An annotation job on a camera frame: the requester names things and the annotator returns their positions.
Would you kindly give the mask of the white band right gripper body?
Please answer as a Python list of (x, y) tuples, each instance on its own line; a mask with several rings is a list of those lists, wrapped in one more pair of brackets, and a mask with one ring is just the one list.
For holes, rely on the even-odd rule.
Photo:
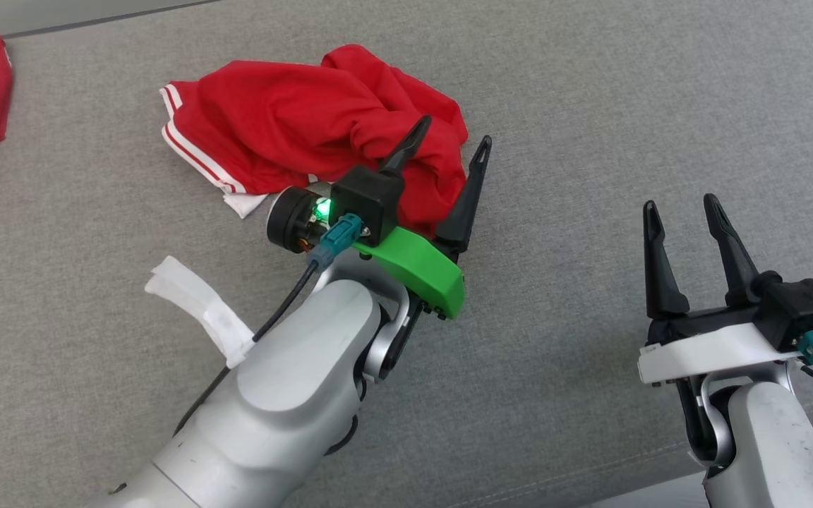
[(714, 308), (652, 320), (639, 351), (639, 379), (668, 382), (793, 359), (799, 351), (777, 351), (752, 322), (756, 306)]

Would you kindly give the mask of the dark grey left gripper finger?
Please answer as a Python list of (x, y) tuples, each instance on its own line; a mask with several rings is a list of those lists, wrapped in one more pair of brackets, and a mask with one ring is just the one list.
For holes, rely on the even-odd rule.
[(468, 250), (491, 150), (493, 150), (493, 139), (489, 135), (485, 135), (470, 160), (466, 183), (462, 187), (458, 199), (445, 221), (441, 221), (435, 230), (433, 244), (438, 250)]
[(426, 134), (432, 124), (433, 118), (425, 115), (416, 122), (416, 125), (401, 139), (397, 146), (384, 158), (378, 171), (381, 174), (402, 174), (407, 162), (415, 157), (418, 149), (425, 140)]

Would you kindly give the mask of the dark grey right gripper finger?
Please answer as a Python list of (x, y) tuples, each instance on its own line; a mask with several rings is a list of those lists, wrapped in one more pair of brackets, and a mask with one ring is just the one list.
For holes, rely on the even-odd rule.
[(646, 286), (646, 315), (651, 320), (668, 320), (686, 315), (687, 297), (680, 292), (667, 251), (666, 232), (654, 200), (643, 206), (643, 250)]
[(704, 194), (703, 203), (709, 232), (717, 242), (723, 271), (725, 271), (726, 305), (729, 308), (757, 305), (759, 297), (752, 290), (752, 282), (759, 273), (754, 261), (749, 256), (747, 248), (742, 243), (716, 194)]

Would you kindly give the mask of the green band left gripper body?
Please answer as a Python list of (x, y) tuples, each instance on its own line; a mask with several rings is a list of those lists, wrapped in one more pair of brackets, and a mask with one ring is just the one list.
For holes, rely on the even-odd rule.
[(355, 250), (372, 257), (382, 269), (445, 318), (457, 318), (465, 302), (464, 273), (427, 238), (402, 227), (377, 246), (357, 242)]

